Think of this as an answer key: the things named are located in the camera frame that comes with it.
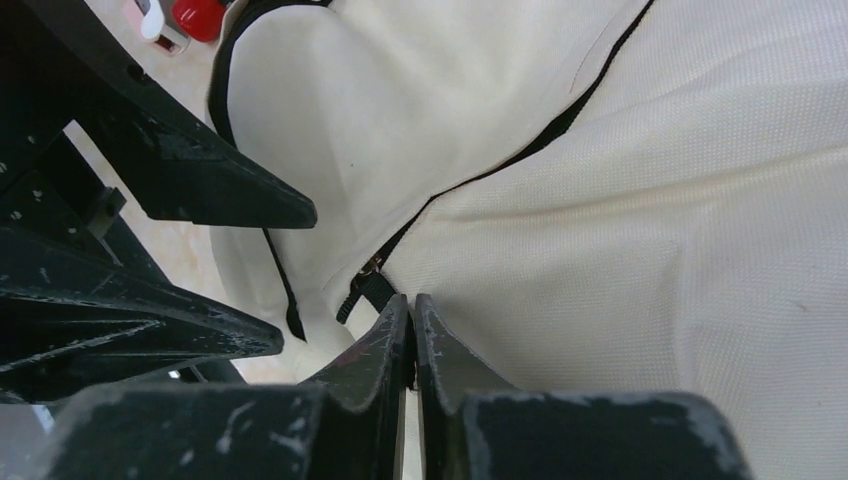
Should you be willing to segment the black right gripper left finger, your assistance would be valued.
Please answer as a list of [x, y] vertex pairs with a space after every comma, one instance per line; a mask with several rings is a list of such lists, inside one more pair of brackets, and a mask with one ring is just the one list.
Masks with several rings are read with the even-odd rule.
[[75, 395], [39, 458], [43, 479], [398, 479], [408, 307], [293, 385], [139, 383]]

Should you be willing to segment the cream canvas backpack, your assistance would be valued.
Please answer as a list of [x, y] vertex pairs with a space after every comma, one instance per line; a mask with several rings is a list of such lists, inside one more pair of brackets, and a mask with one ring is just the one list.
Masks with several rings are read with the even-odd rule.
[[217, 132], [309, 197], [215, 227], [295, 383], [430, 294], [530, 390], [683, 390], [758, 479], [847, 475], [843, 1], [238, 1]]

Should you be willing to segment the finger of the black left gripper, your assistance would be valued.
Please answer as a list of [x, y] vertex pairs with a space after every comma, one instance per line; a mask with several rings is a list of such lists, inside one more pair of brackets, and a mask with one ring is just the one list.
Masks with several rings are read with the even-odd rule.
[[307, 229], [313, 202], [168, 94], [82, 1], [1, 5], [1, 177], [79, 124], [144, 212], [201, 225]]
[[1, 401], [44, 404], [92, 385], [275, 355], [251, 315], [16, 227], [1, 230]]

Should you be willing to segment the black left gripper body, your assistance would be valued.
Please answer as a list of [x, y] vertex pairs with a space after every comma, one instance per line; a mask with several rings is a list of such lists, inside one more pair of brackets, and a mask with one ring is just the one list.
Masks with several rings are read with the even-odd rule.
[[122, 192], [105, 185], [65, 134], [34, 160], [1, 162], [1, 224], [15, 226], [144, 278], [168, 278], [121, 210]]

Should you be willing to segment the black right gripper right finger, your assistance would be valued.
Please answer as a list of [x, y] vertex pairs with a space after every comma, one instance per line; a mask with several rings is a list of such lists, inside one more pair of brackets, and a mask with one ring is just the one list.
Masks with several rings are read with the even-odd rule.
[[725, 417], [683, 392], [524, 391], [416, 298], [428, 479], [748, 479]]

